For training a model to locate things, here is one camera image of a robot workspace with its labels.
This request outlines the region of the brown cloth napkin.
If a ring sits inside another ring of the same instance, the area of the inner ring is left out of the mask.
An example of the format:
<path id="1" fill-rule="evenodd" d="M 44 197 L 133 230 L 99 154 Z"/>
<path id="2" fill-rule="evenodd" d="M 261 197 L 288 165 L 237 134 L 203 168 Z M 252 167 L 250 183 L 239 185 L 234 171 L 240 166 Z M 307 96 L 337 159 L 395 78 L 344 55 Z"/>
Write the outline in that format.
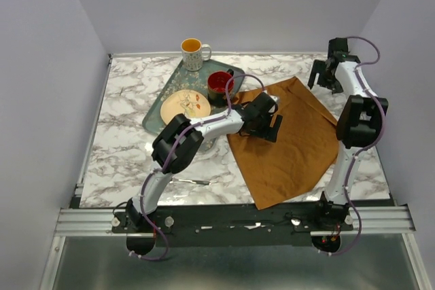
<path id="1" fill-rule="evenodd" d="M 228 135 L 231 151 L 257 209 L 311 191 L 338 155 L 336 118 L 297 77 L 267 86 L 280 98 L 274 143 Z"/>

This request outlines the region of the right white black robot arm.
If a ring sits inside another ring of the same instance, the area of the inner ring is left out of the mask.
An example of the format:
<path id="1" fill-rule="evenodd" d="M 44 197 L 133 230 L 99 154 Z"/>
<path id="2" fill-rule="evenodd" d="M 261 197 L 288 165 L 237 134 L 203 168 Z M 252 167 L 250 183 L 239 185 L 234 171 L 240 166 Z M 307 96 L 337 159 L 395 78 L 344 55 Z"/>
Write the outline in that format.
<path id="1" fill-rule="evenodd" d="M 344 223 L 349 214 L 355 175 L 364 153 L 383 135 L 389 103 L 372 91 L 359 58 L 346 50 L 330 50 L 325 61 L 314 61 L 308 87 L 314 83 L 347 96 L 336 125 L 339 147 L 332 177 L 322 192 L 320 209 L 312 215 L 317 228 L 328 230 L 336 222 Z"/>

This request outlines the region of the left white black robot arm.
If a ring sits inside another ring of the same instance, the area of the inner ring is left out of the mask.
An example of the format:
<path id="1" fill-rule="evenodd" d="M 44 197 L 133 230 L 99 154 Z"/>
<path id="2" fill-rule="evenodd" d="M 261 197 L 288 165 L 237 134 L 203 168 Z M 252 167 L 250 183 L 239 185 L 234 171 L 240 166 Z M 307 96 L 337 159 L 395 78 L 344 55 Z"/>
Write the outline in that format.
<path id="1" fill-rule="evenodd" d="M 283 117 L 277 114 L 279 97 L 262 91 L 244 104 L 230 105 L 227 110 L 204 118 L 187 118 L 177 114 L 152 143 L 154 165 L 139 193 L 126 205 L 127 224 L 136 232 L 146 231 L 150 214 L 178 173 L 193 161 L 205 141 L 227 134 L 246 134 L 271 143 L 277 141 Z"/>

